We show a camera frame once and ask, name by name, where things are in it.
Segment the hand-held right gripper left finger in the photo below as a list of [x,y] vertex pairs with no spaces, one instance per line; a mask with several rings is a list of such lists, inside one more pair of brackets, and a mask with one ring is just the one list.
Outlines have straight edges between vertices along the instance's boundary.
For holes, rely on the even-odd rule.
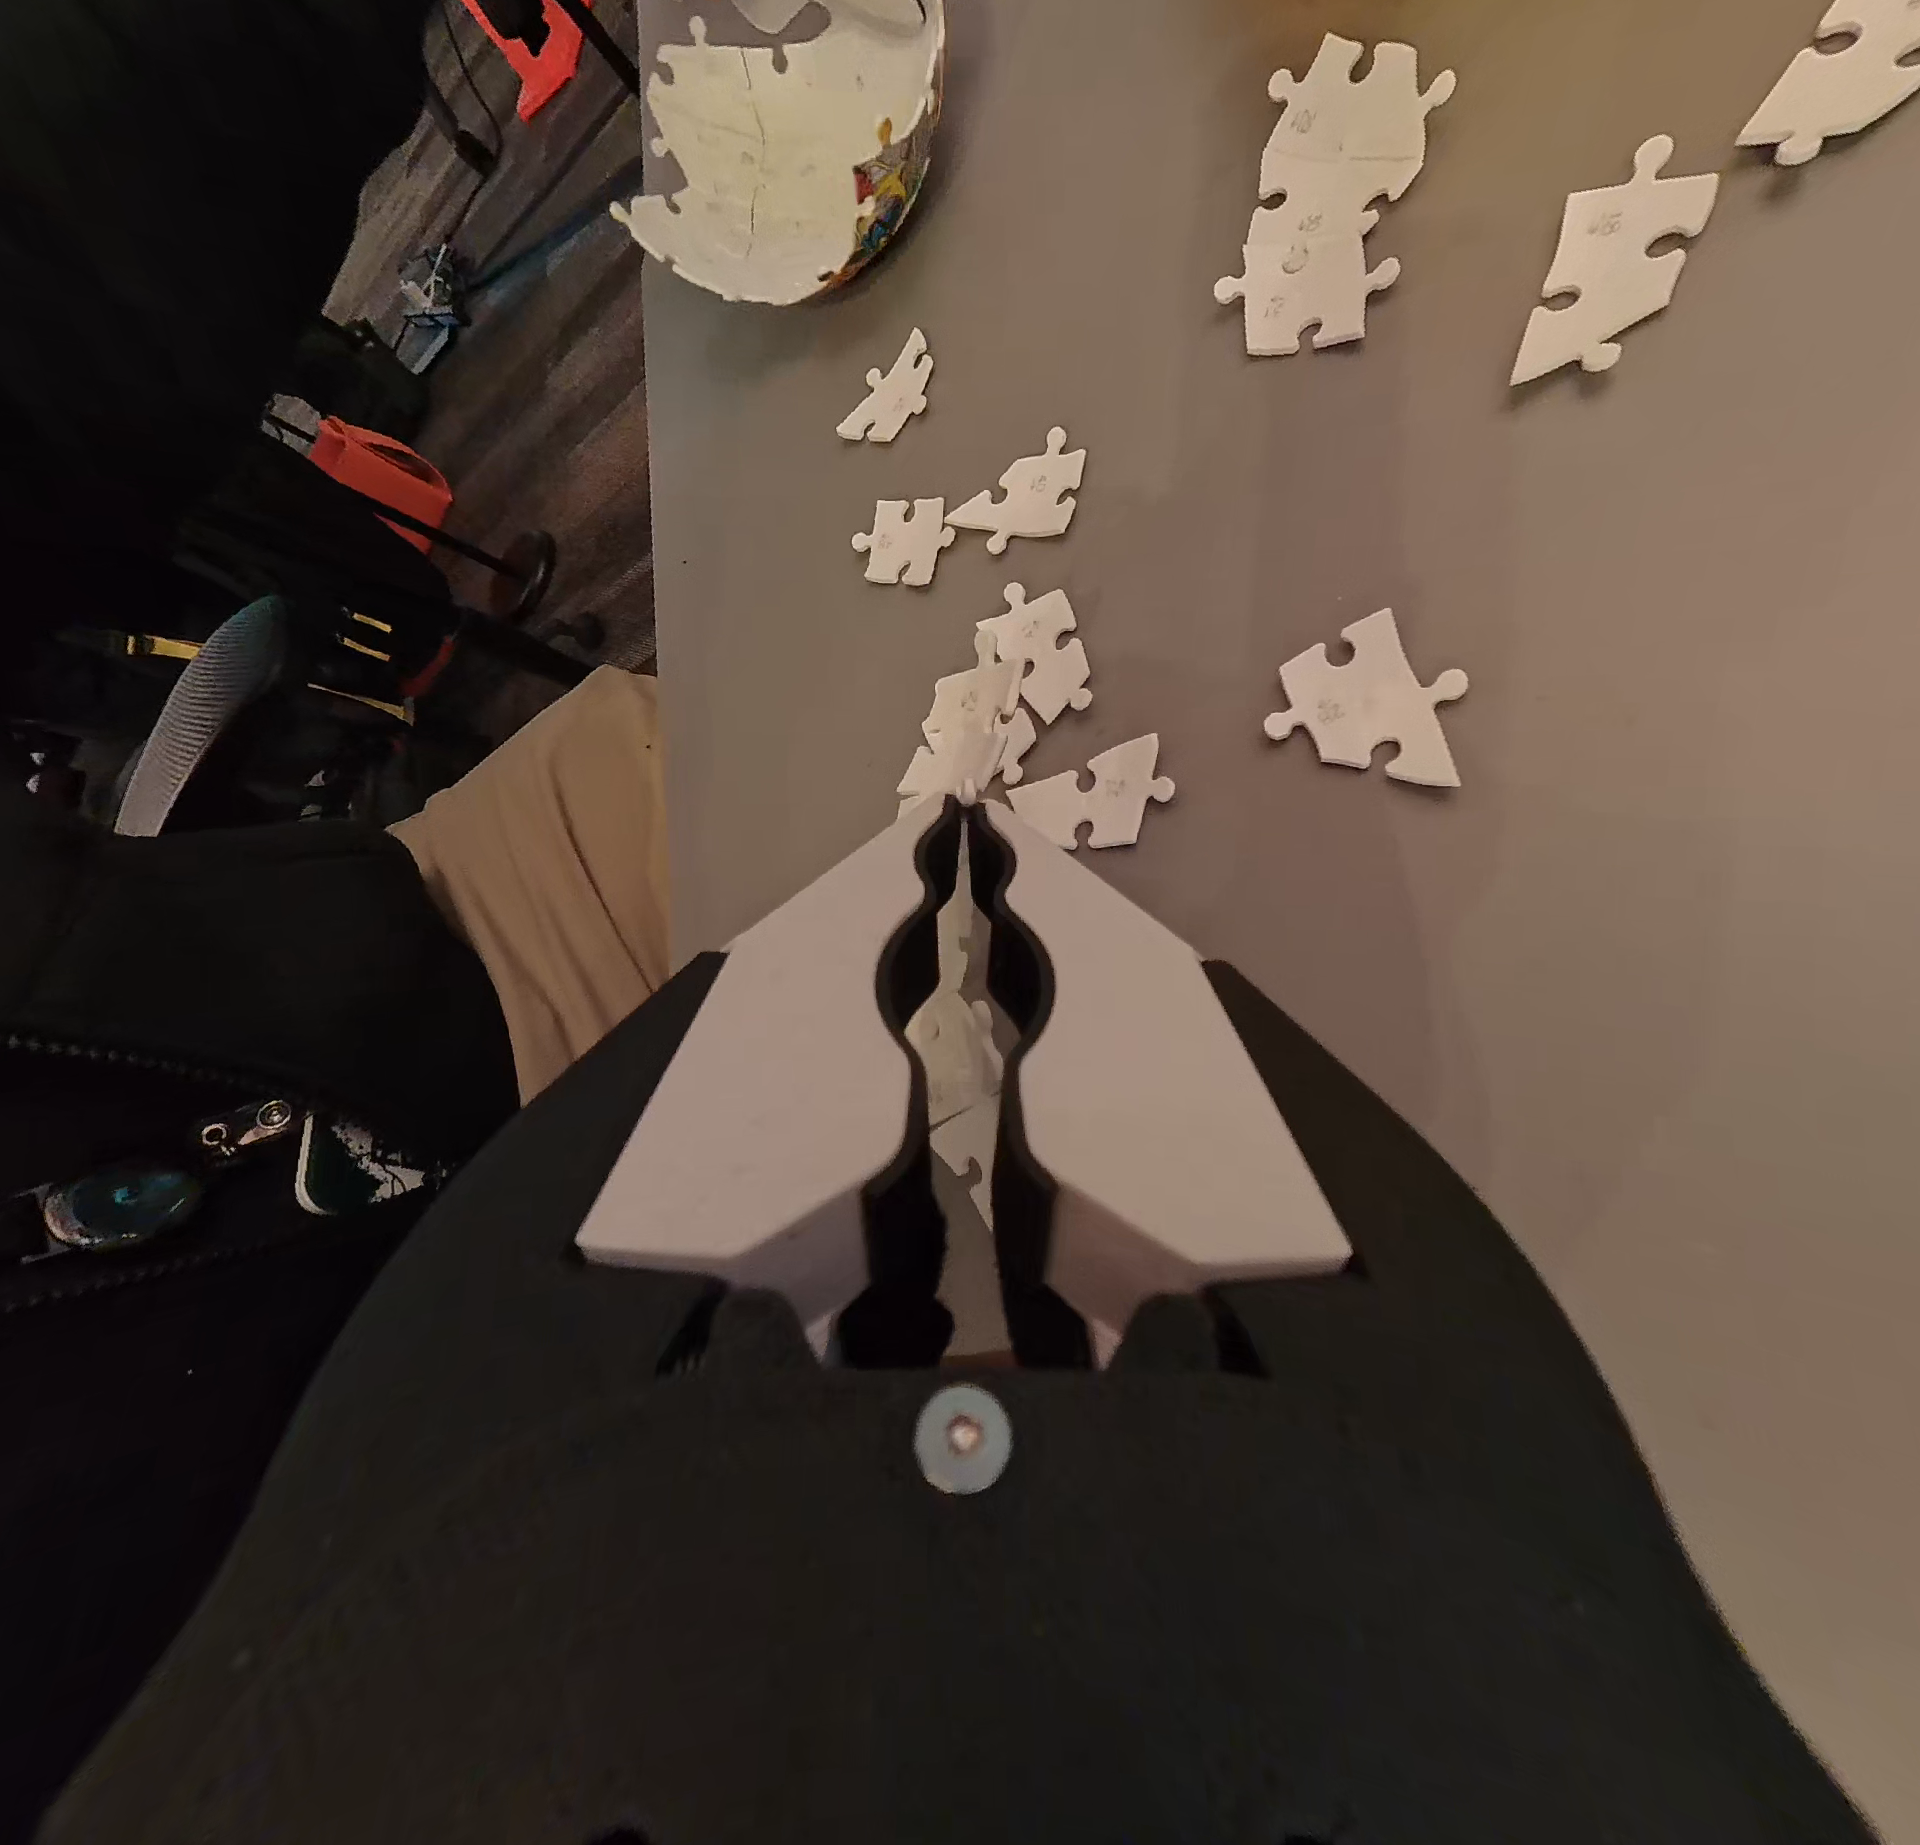
[[944,1358],[946,1225],[903,1027],[941,984],[961,830],[961,803],[914,807],[732,937],[577,1225],[588,1261],[780,1293],[858,1367]]

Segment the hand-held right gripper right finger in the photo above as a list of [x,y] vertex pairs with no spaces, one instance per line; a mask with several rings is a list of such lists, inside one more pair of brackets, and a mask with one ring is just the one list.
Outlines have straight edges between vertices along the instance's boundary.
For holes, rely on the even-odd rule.
[[1096,1367],[1151,1300],[1340,1271],[1355,1246],[1208,959],[1008,807],[968,811],[1008,1021],[989,1176],[1027,1367]]

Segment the partly built puzzle ball shell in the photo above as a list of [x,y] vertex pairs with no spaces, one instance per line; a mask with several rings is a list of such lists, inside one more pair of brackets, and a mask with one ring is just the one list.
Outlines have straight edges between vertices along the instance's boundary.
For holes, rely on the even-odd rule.
[[791,304],[858,277],[903,225],[944,110],[946,11],[888,33],[806,5],[724,42],[699,17],[643,81],[672,187],[610,199],[610,223],[728,301]]

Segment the single curved white puzzle piece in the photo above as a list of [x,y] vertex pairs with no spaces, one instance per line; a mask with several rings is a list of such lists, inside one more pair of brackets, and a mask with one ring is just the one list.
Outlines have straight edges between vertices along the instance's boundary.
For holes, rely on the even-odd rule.
[[[901,819],[928,798],[975,798],[993,779],[1015,781],[1022,777],[1035,722],[1019,699],[1019,687],[1019,661],[999,657],[993,634],[975,631],[975,664],[932,683],[932,702],[919,726],[925,743],[898,781]],[[975,940],[968,872],[957,872],[932,928],[941,975],[906,1020],[906,1042],[925,1062],[930,1146],[963,1181],[983,1224],[989,1224],[1004,1056],[993,1039],[989,1003],[968,992],[973,959],[985,955]]]

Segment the joined white puzzle pieces cluster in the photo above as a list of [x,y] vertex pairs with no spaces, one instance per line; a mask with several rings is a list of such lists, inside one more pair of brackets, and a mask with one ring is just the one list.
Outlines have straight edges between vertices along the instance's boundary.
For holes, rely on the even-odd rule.
[[1388,292],[1401,264],[1366,264],[1377,202],[1407,193],[1426,159],[1426,117],[1457,91],[1454,69],[1419,81],[1407,42],[1324,33],[1305,74],[1273,72],[1278,107],[1263,143],[1258,199],[1241,240],[1241,270],[1217,278],[1217,301],[1238,301],[1252,359],[1294,354],[1363,338],[1366,299]]

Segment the red plastic stool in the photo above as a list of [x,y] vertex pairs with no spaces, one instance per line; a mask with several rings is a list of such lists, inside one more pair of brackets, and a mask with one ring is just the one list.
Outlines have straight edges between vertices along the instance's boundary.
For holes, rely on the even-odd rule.
[[577,74],[581,25],[558,0],[461,0],[515,80],[515,117],[532,124]]

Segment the person's beige trousers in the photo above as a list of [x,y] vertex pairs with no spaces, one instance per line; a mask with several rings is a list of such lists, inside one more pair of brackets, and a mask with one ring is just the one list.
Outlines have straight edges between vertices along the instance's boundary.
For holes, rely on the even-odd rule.
[[672,979],[658,678],[595,666],[391,834],[494,984],[520,1101]]

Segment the white-edged badge card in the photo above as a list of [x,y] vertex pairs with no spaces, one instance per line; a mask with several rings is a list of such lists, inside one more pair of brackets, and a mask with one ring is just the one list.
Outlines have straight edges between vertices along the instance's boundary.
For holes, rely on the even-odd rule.
[[414,1160],[359,1120],[304,1111],[292,1167],[292,1201],[312,1215],[360,1215],[434,1198],[446,1165]]

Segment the small bluish floor object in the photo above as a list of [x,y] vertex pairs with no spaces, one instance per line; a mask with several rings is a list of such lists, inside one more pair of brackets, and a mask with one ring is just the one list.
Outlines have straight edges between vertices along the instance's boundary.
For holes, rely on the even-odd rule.
[[452,244],[434,244],[398,270],[401,320],[393,359],[424,376],[467,324],[467,264]]

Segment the orange case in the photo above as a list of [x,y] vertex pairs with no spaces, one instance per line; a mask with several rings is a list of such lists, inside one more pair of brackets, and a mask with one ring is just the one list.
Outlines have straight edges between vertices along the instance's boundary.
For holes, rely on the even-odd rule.
[[343,416],[318,416],[310,459],[356,495],[384,506],[384,523],[422,555],[434,549],[434,532],[452,506],[452,485],[404,440],[359,428]]

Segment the black tripod stand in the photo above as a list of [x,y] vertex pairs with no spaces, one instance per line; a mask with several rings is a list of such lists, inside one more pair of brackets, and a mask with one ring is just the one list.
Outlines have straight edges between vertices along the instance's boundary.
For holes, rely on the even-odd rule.
[[310,683],[404,712],[452,666],[573,689],[588,661],[530,631],[554,568],[546,532],[507,546],[446,518],[422,555],[384,506],[340,485],[269,416],[166,528],[108,527],[105,478],[55,518],[66,549],[36,582],[33,629],[62,648],[136,657],[171,638],[203,643],[254,599],[292,607],[292,666]]

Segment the round teal button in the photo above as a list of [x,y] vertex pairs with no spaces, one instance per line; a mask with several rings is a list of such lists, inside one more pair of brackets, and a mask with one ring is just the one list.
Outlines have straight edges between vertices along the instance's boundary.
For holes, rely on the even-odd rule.
[[203,1204],[203,1176],[178,1160],[123,1160],[38,1188],[49,1244],[74,1254],[123,1254],[180,1231]]

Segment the grey mesh office chair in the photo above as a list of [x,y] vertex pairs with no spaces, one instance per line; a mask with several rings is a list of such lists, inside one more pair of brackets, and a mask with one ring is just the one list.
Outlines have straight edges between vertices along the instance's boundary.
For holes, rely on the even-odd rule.
[[292,666],[292,607],[281,596],[254,599],[222,619],[180,666],[150,733],[132,754],[111,831],[153,838],[200,766],[222,747]]

